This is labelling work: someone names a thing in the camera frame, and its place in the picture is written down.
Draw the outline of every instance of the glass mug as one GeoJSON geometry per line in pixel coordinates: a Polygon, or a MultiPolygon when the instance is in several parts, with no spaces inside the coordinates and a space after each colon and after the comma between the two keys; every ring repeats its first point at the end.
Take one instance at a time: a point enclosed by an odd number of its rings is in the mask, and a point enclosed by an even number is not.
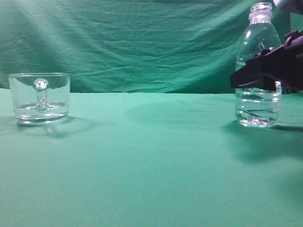
{"type": "Polygon", "coordinates": [[[37,125],[67,119],[71,77],[66,73],[10,74],[17,124],[37,125]]]}

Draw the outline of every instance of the green tablecloth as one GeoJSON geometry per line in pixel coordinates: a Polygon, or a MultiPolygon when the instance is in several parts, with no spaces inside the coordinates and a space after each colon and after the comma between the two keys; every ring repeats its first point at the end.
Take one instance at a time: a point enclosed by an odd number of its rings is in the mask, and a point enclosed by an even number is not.
{"type": "Polygon", "coordinates": [[[303,108],[234,121],[234,95],[71,94],[62,124],[14,123],[0,89],[1,227],[303,226],[303,108]]]}

